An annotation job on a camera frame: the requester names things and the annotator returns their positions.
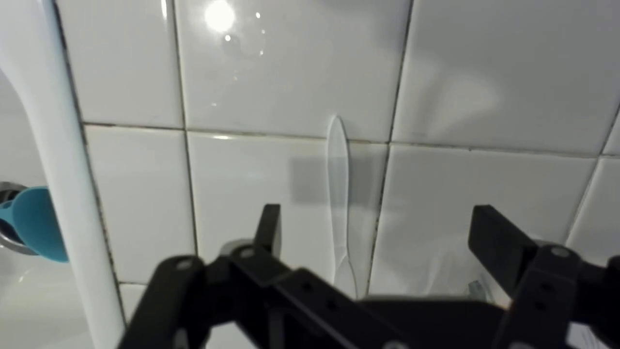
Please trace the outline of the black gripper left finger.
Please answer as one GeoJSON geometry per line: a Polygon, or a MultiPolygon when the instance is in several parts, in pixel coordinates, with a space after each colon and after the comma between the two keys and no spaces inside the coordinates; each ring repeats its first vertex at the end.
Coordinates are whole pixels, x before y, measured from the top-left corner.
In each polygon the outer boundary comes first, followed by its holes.
{"type": "Polygon", "coordinates": [[[205,264],[160,262],[118,349],[201,349],[234,325],[257,349],[360,349],[352,303],[308,270],[279,261],[281,206],[265,204],[248,243],[205,264]]]}

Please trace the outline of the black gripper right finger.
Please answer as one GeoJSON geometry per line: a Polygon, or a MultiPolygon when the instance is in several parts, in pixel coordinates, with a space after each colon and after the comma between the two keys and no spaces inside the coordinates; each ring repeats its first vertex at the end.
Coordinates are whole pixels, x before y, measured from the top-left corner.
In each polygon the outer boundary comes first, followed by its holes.
{"type": "Polygon", "coordinates": [[[620,348],[620,257],[604,266],[534,241],[494,206],[474,206],[468,251],[509,297],[494,349],[571,349],[569,326],[620,348]]]}

